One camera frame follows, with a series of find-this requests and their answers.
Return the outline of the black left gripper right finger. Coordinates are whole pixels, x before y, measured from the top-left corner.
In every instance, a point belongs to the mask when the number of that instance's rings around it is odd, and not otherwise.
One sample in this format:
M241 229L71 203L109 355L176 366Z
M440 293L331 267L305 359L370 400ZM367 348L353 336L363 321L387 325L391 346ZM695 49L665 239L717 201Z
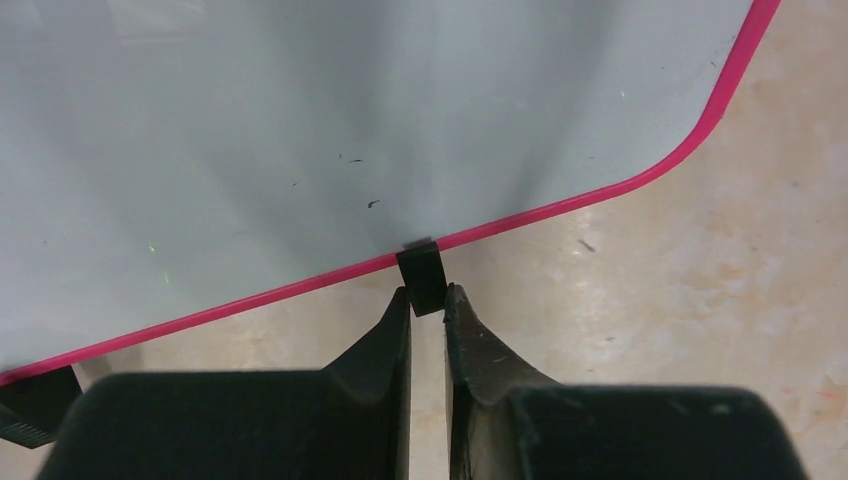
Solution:
M565 384L446 294L454 479L802 479L782 423L754 392L710 385Z

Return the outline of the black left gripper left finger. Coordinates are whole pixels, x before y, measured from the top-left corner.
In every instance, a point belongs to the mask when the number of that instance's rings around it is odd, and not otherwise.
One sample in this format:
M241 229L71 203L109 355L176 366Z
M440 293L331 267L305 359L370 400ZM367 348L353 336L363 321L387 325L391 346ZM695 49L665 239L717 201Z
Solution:
M410 306L317 370L126 373L72 406L43 479L404 479Z

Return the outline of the pink framed whiteboard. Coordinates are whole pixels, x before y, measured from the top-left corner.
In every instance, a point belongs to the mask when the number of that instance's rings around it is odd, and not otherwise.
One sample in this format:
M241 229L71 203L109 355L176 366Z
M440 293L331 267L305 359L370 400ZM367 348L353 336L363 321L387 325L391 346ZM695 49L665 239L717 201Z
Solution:
M774 1L5 1L9 384L644 186Z

